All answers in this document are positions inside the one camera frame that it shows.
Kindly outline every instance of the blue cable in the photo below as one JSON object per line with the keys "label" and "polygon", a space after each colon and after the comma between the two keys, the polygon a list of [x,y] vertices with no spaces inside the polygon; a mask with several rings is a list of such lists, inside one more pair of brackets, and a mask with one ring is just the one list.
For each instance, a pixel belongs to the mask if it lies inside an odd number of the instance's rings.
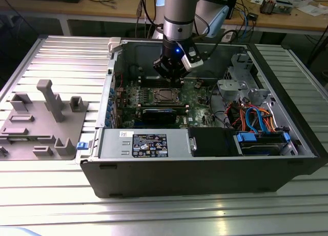
{"label": "blue cable", "polygon": [[249,128],[251,128],[255,133],[258,133],[257,130],[254,127],[252,127],[252,125],[250,124],[249,116],[250,116],[250,112],[251,112],[252,109],[256,110],[256,113],[258,115],[258,122],[260,123],[260,127],[261,127],[262,131],[263,132],[269,132],[267,130],[265,124],[263,123],[261,112],[257,108],[254,108],[254,107],[251,107],[246,111],[245,119],[246,119],[247,126]]}
{"label": "blue cable", "polygon": [[244,13],[244,11],[241,11],[242,15],[244,16],[244,20],[245,20],[245,29],[244,29],[244,33],[242,34],[242,37],[241,37],[241,42],[243,41],[244,37],[245,37],[245,34],[246,34],[246,30],[247,30],[247,26],[248,26],[248,21],[247,21],[247,18],[246,18],[246,15]]}

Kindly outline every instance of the wooden tabletop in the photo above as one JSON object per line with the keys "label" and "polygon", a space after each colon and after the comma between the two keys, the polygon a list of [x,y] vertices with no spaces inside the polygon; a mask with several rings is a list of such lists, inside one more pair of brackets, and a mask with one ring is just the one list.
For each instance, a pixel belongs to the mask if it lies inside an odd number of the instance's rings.
{"label": "wooden tabletop", "polygon": [[[111,17],[136,18],[136,9],[139,0],[116,0],[115,8],[95,3],[89,0],[81,0],[78,4],[37,1],[37,0],[8,0],[10,4],[20,12],[42,12],[55,14],[76,14]],[[328,15],[311,16],[298,9],[293,9],[291,15],[260,14],[258,4],[250,3],[250,0],[243,0],[250,12],[258,14],[257,27],[284,28],[296,30],[324,31],[328,24]],[[10,10],[4,0],[0,0],[0,11]],[[154,16],[154,1],[147,0],[147,11],[150,17]],[[226,20],[225,24],[242,25],[242,19],[237,11],[233,17]]]}

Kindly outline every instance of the motherboard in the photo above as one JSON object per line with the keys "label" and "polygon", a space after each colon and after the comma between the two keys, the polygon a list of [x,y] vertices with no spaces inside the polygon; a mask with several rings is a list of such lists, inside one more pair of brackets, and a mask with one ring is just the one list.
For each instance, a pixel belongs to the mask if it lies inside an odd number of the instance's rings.
{"label": "motherboard", "polygon": [[119,128],[215,127],[209,108],[213,86],[185,80],[181,88],[145,88],[136,81],[116,91]]}

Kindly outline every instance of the workbench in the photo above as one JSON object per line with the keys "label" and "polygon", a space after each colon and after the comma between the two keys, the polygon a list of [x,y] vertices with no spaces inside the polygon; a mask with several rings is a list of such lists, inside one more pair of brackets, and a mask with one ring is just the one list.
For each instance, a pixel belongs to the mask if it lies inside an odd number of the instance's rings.
{"label": "workbench", "polygon": [[[44,101],[35,85],[46,78],[63,101],[81,96],[89,102],[80,141],[93,138],[108,67],[108,42],[101,37],[38,39],[0,93],[0,124],[12,109],[9,100],[15,92]],[[257,47],[328,149],[328,108],[322,98],[326,92],[320,92],[306,68],[296,66],[300,61],[291,51]],[[78,164],[88,155],[85,151],[71,161],[0,161],[0,226],[24,227],[43,236],[328,233],[327,165],[311,176],[296,177],[277,192],[100,199]]]}
{"label": "workbench", "polygon": [[[139,0],[116,0],[116,8],[111,8],[89,0],[81,0],[78,4],[33,0],[8,1],[23,16],[58,19],[64,35],[71,35],[68,24],[70,19],[135,23],[136,9],[139,4]],[[260,5],[252,4],[250,0],[243,0],[243,2],[250,12],[259,14],[256,27],[254,28],[255,31],[320,35],[328,23],[327,15],[313,17],[297,9],[293,9],[291,15],[264,15],[260,14]],[[154,0],[147,0],[147,11],[149,16],[153,18]],[[12,11],[4,0],[0,0],[0,14],[15,15],[15,12]],[[234,11],[232,18],[225,20],[222,28],[230,30],[236,29],[240,25],[243,25],[243,20],[239,13]]]}

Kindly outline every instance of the power supply label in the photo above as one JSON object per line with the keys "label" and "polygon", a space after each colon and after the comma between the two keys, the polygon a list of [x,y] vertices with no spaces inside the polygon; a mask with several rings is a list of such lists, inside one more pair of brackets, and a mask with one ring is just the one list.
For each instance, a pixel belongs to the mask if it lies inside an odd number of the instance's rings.
{"label": "power supply label", "polygon": [[134,134],[132,145],[134,158],[167,158],[169,156],[166,134]]}

